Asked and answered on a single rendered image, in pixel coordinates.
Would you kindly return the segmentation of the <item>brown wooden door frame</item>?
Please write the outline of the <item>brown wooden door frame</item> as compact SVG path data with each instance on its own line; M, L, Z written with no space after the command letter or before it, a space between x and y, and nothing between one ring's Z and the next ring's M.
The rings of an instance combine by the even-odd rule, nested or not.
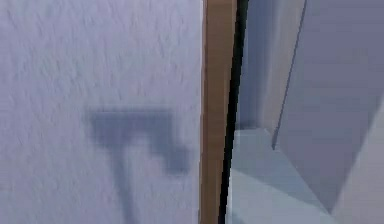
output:
M225 224L249 0L203 0L199 224Z

